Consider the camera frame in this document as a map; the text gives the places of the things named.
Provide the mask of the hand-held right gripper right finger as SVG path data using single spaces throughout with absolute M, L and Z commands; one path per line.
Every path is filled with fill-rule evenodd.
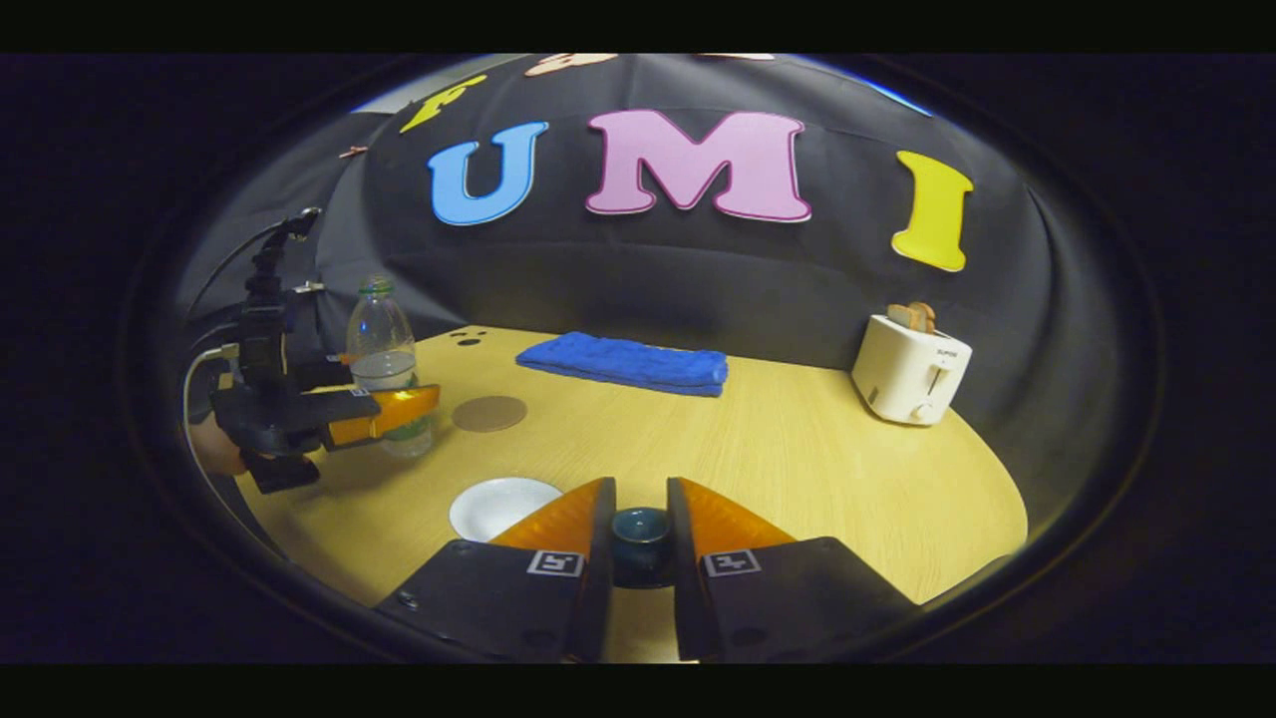
M 875 657 L 916 601 L 835 537 L 798 539 L 685 478 L 667 482 L 676 644 L 684 661 L 820 663 Z

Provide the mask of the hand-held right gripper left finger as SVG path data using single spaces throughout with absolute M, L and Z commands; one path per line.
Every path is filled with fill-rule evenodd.
M 470 662 L 600 662 L 616 482 L 561 495 L 487 542 L 452 539 L 376 613 Z

